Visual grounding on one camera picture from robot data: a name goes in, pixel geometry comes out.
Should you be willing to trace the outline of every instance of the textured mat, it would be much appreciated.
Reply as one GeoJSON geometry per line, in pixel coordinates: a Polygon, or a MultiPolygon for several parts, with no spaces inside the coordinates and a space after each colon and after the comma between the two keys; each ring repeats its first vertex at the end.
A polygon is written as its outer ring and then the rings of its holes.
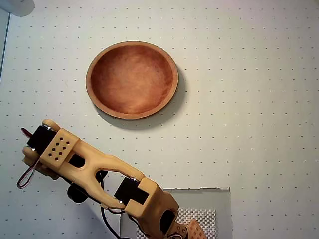
{"type": "MultiPolygon", "coordinates": [[[[216,211],[206,210],[206,209],[184,209],[180,208],[178,210],[178,223],[188,224],[190,220],[196,219],[200,224],[201,228],[205,232],[208,239],[216,239],[216,211]]],[[[147,237],[137,229],[136,233],[137,239],[147,239],[147,237]]]]}

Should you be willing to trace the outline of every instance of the wooden bowl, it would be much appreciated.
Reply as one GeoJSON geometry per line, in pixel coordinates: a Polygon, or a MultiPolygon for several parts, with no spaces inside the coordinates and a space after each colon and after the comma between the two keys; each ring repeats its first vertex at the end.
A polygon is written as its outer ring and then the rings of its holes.
{"type": "Polygon", "coordinates": [[[154,114],[173,97],[178,72],[161,48],[139,41],[121,42],[103,50],[92,61],[86,89],[105,113],[122,119],[154,114]]]}

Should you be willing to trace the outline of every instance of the black wire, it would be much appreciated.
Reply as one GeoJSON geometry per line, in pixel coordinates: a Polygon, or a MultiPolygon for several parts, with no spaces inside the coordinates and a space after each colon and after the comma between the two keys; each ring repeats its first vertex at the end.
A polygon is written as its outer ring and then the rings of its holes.
{"type": "Polygon", "coordinates": [[[109,209],[109,208],[108,208],[108,211],[109,211],[110,213],[113,213],[113,214],[123,214],[123,213],[125,213],[124,210],[119,211],[119,212],[116,212],[116,211],[113,211],[112,209],[109,209]]]}
{"type": "MultiPolygon", "coordinates": [[[[102,189],[104,189],[104,181],[102,180],[101,181],[101,187],[102,189]]],[[[105,216],[105,211],[104,211],[104,208],[101,207],[101,214],[102,214],[102,218],[103,218],[103,221],[106,225],[106,227],[111,231],[111,233],[113,233],[113,235],[117,238],[117,239],[131,239],[131,238],[122,238],[120,237],[116,231],[111,227],[111,225],[108,223],[108,220],[106,219],[106,216],[105,216]]]]}
{"type": "Polygon", "coordinates": [[[140,225],[138,224],[138,222],[131,216],[131,215],[128,215],[129,216],[129,219],[131,219],[131,221],[133,221],[139,228],[139,230],[147,237],[149,237],[150,235],[146,234],[145,232],[143,232],[143,230],[141,229],[140,225]]]}

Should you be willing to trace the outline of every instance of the white dotted surface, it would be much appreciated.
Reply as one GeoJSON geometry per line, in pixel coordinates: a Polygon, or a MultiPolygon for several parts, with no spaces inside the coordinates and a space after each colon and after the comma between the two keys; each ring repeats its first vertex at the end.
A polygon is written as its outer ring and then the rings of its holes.
{"type": "Polygon", "coordinates": [[[162,187],[230,187],[234,239],[319,237],[317,0],[35,5],[11,16],[0,81],[0,238],[111,237],[61,179],[16,188],[19,130],[45,118],[162,187]],[[86,93],[94,57],[126,40],[163,48],[180,72],[173,100],[142,120],[99,115],[86,93]]]}

